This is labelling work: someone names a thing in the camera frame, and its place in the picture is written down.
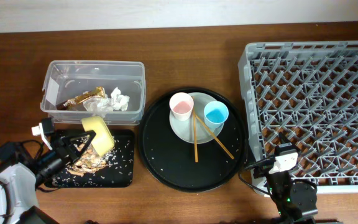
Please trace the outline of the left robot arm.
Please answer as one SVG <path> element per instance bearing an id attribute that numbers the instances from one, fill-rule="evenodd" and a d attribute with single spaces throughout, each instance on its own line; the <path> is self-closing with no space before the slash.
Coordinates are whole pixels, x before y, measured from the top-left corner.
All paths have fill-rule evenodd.
<path id="1" fill-rule="evenodd" d="M 96 137 L 94 131 L 56 136 L 54 131 L 45 133 L 40 126 L 33 127 L 32 134 L 42 137 L 40 147 L 50 149 L 38 158 L 26 150 L 26 141 L 7 142 L 0 147 L 0 223 L 56 223 L 39 208 L 36 191 L 74 164 Z"/>

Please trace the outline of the gold snack wrapper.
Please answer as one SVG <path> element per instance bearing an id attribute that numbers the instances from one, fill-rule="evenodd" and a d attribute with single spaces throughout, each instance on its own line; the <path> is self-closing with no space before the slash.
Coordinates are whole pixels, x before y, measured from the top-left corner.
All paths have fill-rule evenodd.
<path id="1" fill-rule="evenodd" d="M 86 91 L 82 95 L 78 95 L 74 98 L 66 100 L 62 103 L 59 103 L 56 108 L 57 110 L 70 110 L 74 108 L 76 105 L 82 104 L 84 101 L 89 100 L 92 97 L 104 98 L 105 90 L 101 86 L 97 86 L 94 90 Z"/>

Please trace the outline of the large white napkin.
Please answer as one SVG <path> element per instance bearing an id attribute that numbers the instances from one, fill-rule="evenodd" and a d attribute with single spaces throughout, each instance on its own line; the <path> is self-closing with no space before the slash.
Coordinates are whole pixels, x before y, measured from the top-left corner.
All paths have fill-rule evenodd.
<path id="1" fill-rule="evenodd" d="M 111 99 L 108 97 L 91 97 L 83 102 L 83 106 L 86 111 L 90 111 L 94 116 L 100 116 L 102 118 L 104 118 L 108 113 L 114 111 L 111 106 Z"/>

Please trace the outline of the small white napkin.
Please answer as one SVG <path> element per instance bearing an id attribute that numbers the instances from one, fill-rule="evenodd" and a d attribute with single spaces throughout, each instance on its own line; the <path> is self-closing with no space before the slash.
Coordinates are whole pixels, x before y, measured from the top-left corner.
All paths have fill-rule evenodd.
<path id="1" fill-rule="evenodd" d="M 122 95 L 118 87 L 111 93 L 111 108 L 116 111 L 126 111 L 128 109 L 130 97 Z"/>

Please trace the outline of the yellow bowl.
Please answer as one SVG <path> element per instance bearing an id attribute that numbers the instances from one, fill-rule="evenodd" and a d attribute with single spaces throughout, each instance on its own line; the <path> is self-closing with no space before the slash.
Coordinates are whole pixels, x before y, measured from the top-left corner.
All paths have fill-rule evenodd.
<path id="1" fill-rule="evenodd" d="M 114 138 L 102 117 L 91 116 L 83 118 L 81 124 L 85 131 L 94 131 L 96 133 L 91 144 L 98 156 L 103 157 L 114 148 Z"/>

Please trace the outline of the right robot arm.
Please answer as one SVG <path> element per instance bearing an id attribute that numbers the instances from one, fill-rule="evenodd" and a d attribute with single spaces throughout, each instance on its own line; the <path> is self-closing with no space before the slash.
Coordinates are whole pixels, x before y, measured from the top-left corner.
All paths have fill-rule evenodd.
<path id="1" fill-rule="evenodd" d="M 290 170 L 298 164 L 300 149 L 283 133 L 279 140 L 264 171 L 268 193 L 280 215 L 275 223 L 315 223 L 317 186 L 308 180 L 291 178 Z"/>

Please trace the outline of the pink cup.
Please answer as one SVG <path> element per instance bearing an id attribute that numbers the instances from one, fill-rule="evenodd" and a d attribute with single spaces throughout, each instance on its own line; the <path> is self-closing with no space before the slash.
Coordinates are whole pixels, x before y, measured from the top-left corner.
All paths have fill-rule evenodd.
<path id="1" fill-rule="evenodd" d="M 194 101 L 189 94 L 179 92 L 170 98 L 169 107 L 177 120 L 185 121 L 190 117 L 193 111 Z"/>

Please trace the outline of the food scraps and rice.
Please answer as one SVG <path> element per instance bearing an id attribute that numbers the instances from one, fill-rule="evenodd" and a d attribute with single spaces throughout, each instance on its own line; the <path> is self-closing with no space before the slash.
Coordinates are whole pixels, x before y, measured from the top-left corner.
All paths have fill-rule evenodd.
<path id="1" fill-rule="evenodd" d="M 96 172 L 97 169 L 101 169 L 105 166 L 104 156 L 100 157 L 94 150 L 93 146 L 89 146 L 81 158 L 73 165 L 69 165 L 69 168 L 73 171 L 79 171 L 81 174 L 85 172 Z"/>

